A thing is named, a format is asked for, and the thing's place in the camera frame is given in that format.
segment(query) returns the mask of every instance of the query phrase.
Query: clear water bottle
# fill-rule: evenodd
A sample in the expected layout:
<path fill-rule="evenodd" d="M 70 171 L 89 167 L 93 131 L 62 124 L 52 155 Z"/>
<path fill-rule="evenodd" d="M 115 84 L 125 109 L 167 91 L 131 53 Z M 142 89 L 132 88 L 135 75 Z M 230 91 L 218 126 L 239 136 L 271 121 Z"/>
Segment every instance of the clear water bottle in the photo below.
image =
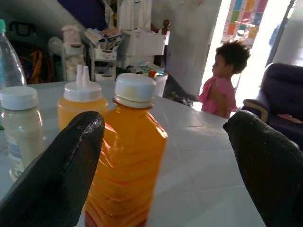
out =
<path fill-rule="evenodd" d="M 22 65 L 5 32 L 5 22 L 0 19 L 0 89 L 26 86 Z"/>

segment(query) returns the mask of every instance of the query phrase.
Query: bottle label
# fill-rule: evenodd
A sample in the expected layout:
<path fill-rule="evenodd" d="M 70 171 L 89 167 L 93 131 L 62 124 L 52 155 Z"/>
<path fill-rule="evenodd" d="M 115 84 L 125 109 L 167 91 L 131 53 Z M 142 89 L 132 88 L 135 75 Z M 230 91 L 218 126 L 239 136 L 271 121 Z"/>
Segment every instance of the bottle label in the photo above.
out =
<path fill-rule="evenodd" d="M 12 162 L 11 172 L 15 177 L 20 177 L 24 171 L 20 148 L 17 144 L 17 140 L 14 137 L 11 137 L 7 134 L 5 137 L 8 143 L 9 158 Z"/>
<path fill-rule="evenodd" d="M 85 212 L 85 227 L 98 227 L 88 212 Z"/>

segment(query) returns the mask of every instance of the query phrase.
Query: white tablecloth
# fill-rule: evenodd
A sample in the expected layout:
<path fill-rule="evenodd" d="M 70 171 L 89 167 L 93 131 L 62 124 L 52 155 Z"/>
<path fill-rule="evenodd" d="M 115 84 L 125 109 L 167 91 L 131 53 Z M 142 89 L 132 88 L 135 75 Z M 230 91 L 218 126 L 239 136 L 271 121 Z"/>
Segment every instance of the white tablecloth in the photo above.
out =
<path fill-rule="evenodd" d="M 101 83 L 111 102 L 114 83 Z M 38 90 L 46 144 L 59 132 L 57 100 L 64 82 L 34 85 Z M 153 116 L 169 134 L 147 227 L 264 227 L 241 179 L 222 125 L 226 120 L 164 98 L 154 99 Z M 9 160 L 1 150 L 0 198 L 9 190 Z M 83 227 L 83 217 L 79 227 Z"/>

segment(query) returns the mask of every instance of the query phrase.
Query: plastic bottle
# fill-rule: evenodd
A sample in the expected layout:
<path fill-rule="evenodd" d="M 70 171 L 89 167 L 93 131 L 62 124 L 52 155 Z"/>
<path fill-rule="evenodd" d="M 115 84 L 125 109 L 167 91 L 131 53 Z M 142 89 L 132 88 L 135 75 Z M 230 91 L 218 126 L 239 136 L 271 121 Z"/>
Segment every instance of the plastic bottle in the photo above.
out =
<path fill-rule="evenodd" d="M 64 129 L 75 116 L 85 111 L 103 114 L 107 106 L 100 85 L 89 80 L 88 67 L 78 65 L 77 81 L 66 84 L 63 97 L 58 100 L 59 128 Z"/>
<path fill-rule="evenodd" d="M 12 166 L 13 181 L 44 150 L 37 91 L 31 87 L 7 87 L 0 91 L 2 123 Z"/>
<path fill-rule="evenodd" d="M 19 58 L 5 36 L 5 22 L 0 19 L 0 89 L 25 86 L 26 80 Z"/>
<path fill-rule="evenodd" d="M 143 227 L 153 197 L 167 133 L 151 109 L 155 82 L 120 74 L 116 108 L 104 115 L 106 130 L 86 203 L 86 227 Z"/>

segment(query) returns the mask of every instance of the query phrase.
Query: white jar lid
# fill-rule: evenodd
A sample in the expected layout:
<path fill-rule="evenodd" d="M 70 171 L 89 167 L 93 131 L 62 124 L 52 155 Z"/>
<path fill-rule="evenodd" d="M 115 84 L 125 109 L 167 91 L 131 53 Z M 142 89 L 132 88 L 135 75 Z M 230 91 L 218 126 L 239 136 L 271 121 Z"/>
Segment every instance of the white jar lid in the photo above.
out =
<path fill-rule="evenodd" d="M 7 110 L 28 110 L 38 105 L 37 91 L 32 87 L 6 87 L 0 90 L 0 101 Z"/>
<path fill-rule="evenodd" d="M 134 73 L 120 74 L 115 86 L 115 100 L 132 108 L 151 106 L 156 82 L 147 76 Z"/>
<path fill-rule="evenodd" d="M 63 97 L 72 102 L 93 102 L 102 98 L 102 90 L 99 84 L 89 80 L 88 67 L 78 65 L 77 81 L 65 85 Z"/>

